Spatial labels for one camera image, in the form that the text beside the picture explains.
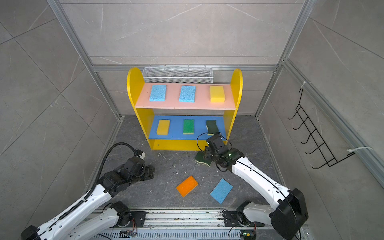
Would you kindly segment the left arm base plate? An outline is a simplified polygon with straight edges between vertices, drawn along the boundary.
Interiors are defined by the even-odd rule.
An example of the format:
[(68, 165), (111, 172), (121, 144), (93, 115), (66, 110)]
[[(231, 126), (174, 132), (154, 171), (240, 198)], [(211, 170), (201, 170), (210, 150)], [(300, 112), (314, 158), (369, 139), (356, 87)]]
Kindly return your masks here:
[(130, 215), (130, 221), (129, 224), (126, 226), (126, 228), (132, 229), (134, 224), (136, 225), (136, 228), (143, 228), (145, 219), (146, 219), (147, 212), (145, 211), (133, 211)]

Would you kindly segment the metal mesh basket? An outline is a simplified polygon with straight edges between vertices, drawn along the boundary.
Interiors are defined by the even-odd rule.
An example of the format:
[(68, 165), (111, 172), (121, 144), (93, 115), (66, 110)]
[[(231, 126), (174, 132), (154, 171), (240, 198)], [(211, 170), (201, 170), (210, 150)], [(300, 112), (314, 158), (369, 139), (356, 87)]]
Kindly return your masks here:
[(212, 84), (214, 73), (206, 67), (147, 67), (143, 69), (146, 83)]

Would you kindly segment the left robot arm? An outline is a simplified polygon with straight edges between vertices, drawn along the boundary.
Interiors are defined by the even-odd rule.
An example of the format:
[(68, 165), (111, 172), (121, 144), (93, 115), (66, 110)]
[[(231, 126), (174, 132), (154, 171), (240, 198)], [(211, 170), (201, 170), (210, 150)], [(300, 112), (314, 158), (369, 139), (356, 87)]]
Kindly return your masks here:
[(112, 203), (102, 213), (86, 221), (94, 210), (107, 204), (118, 193), (141, 181), (153, 179), (155, 167), (146, 166), (140, 157), (132, 157), (119, 169), (105, 173), (93, 190), (62, 213), (21, 233), (23, 240), (87, 240), (110, 227), (126, 227), (133, 223), (130, 209), (121, 201)]

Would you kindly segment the yellow sponge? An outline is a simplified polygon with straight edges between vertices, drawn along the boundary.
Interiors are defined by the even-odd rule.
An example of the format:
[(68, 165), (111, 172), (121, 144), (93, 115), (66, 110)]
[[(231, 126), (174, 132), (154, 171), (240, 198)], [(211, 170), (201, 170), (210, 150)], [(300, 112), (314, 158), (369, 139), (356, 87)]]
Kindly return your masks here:
[(223, 86), (210, 86), (210, 102), (224, 103), (226, 100)]
[(164, 120), (161, 119), (158, 122), (158, 127), (157, 127), (157, 135), (158, 136), (167, 136), (169, 134), (169, 129), (170, 129), (170, 120)]

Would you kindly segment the dark green sponge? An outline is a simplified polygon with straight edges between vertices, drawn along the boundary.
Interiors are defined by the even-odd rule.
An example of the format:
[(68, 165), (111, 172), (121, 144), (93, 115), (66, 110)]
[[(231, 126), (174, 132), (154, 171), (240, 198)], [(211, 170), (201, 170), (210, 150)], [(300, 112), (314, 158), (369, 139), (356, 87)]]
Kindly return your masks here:
[(213, 135), (219, 133), (219, 128), (217, 126), (216, 120), (207, 120), (206, 121), (206, 127), (207, 127), (207, 135), (208, 136), (213, 136)]
[(204, 152), (202, 152), (202, 151), (197, 152), (197, 154), (195, 155), (195, 161), (199, 164), (203, 164), (203, 165), (206, 165), (208, 167), (210, 167), (210, 165), (212, 163), (211, 160), (205, 159)]

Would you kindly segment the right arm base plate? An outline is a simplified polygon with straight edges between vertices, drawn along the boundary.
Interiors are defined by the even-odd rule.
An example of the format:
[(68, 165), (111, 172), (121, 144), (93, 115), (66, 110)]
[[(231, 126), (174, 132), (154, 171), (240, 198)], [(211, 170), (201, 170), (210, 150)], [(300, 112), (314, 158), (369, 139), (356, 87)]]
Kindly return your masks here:
[(264, 227), (265, 224), (259, 222), (249, 222), (245, 217), (240, 217), (236, 211), (221, 211), (226, 227)]

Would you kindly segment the bright green sponge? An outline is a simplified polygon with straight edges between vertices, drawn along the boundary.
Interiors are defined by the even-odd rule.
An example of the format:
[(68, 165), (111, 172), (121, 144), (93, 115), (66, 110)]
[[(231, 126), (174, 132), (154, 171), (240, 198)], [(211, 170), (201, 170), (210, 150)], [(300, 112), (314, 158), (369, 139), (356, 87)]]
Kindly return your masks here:
[(184, 119), (183, 135), (193, 135), (195, 133), (195, 121), (193, 119)]

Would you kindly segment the yellow shelf pink blue boards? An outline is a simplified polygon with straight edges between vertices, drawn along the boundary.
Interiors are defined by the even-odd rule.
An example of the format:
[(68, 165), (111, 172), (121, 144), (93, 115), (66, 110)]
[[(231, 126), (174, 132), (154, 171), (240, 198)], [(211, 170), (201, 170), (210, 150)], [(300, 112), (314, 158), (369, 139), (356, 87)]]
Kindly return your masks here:
[[(150, 102), (153, 85), (166, 85), (164, 102)], [(127, 92), (133, 110), (142, 127), (151, 150), (197, 151), (207, 146), (207, 120), (216, 120), (219, 133), (229, 140), (239, 110), (243, 94), (243, 73), (240, 69), (233, 72), (230, 84), (191, 84), (196, 86), (195, 102), (181, 103), (181, 87), (186, 84), (146, 83), (143, 73), (132, 68), (127, 75)], [(223, 86), (226, 100), (224, 103), (210, 102), (210, 86)], [(170, 120), (167, 136), (158, 136), (156, 131), (159, 120)], [(183, 135), (184, 119), (195, 121), (195, 133)]]

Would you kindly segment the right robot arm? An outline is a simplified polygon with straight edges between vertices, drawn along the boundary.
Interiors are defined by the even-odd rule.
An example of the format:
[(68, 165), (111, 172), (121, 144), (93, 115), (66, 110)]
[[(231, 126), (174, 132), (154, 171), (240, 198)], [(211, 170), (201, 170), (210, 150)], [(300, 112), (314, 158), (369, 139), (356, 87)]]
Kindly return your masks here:
[(270, 178), (241, 151), (228, 147), (225, 141), (220, 133), (210, 136), (204, 158), (214, 162), (221, 172), (229, 171), (243, 179), (267, 201), (267, 205), (252, 201), (242, 203), (237, 208), (237, 225), (269, 225), (285, 240), (302, 239), (301, 228), (309, 218), (304, 194)]

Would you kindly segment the aluminium mounting rail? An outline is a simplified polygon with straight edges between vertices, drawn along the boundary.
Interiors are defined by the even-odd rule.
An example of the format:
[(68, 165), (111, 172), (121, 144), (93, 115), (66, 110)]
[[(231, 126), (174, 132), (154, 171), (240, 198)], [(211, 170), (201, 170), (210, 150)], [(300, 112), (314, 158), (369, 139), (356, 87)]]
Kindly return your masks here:
[(147, 212), (144, 227), (110, 227), (88, 240), (281, 240), (272, 226), (226, 227), (222, 210)]

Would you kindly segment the blue sponge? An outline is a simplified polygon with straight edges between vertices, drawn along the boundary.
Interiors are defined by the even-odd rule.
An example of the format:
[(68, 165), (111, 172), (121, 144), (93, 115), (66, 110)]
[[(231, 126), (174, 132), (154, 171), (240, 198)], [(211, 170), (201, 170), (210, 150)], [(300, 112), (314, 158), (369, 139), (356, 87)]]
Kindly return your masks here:
[(233, 186), (230, 183), (224, 179), (221, 179), (210, 193), (210, 196), (214, 198), (219, 204), (222, 204), (232, 189)]
[(150, 102), (164, 102), (166, 99), (166, 85), (153, 85), (151, 88)]
[(181, 103), (194, 103), (196, 94), (196, 86), (182, 86), (179, 96)]

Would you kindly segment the orange sponge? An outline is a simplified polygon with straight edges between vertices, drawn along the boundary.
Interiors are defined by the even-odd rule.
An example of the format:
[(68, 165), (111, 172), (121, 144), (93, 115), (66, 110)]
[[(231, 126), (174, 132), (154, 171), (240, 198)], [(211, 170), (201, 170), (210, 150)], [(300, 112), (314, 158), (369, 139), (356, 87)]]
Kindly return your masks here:
[(189, 176), (186, 180), (184, 180), (180, 185), (177, 186), (177, 191), (184, 198), (198, 185), (199, 183), (195, 180), (195, 178), (193, 176)]

